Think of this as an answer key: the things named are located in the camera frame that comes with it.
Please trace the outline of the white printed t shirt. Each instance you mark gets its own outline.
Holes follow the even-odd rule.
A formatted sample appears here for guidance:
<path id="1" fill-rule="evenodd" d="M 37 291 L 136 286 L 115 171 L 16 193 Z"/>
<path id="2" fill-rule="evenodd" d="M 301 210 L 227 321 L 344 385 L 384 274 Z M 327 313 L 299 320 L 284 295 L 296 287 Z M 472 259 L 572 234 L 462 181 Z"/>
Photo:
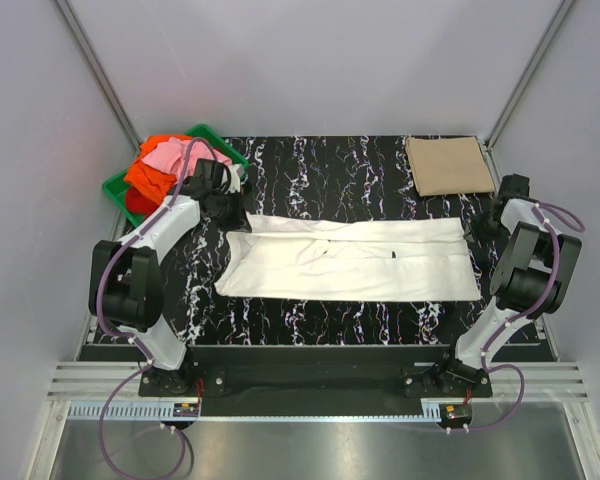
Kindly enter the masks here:
<path id="1" fill-rule="evenodd" d="M 453 302 L 481 297 L 459 219 L 339 223 L 251 215 L 229 232 L 228 297 Z"/>

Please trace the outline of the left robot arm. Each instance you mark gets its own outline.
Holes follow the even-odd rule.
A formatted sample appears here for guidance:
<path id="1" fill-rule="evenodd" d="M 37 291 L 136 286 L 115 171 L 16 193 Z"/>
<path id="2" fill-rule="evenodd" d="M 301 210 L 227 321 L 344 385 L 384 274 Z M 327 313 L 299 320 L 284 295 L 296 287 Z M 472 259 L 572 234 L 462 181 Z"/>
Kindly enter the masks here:
<path id="1" fill-rule="evenodd" d="M 249 232 L 244 208 L 247 186 L 241 164 L 211 159 L 197 162 L 194 174 L 176 184 L 156 212 L 118 241 L 102 240 L 92 253 L 89 311 L 103 331 L 135 345 L 148 373 L 176 396 L 195 386 L 188 349 L 164 318 L 161 263 L 201 220 L 224 232 Z"/>

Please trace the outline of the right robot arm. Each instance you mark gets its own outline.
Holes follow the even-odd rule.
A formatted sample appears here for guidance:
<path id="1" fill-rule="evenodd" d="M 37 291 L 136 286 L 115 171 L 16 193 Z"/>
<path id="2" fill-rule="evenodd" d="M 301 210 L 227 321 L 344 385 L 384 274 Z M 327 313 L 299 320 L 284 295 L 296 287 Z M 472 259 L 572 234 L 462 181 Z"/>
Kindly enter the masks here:
<path id="1" fill-rule="evenodd" d="M 585 231 L 566 208 L 532 198 L 529 178 L 512 174 L 502 178 L 489 210 L 469 224 L 468 239 L 507 243 L 491 275 L 490 302 L 434 371 L 443 395 L 486 384 L 491 360 L 510 337 L 562 305 L 582 241 L 560 231 L 555 220 L 576 233 Z"/>

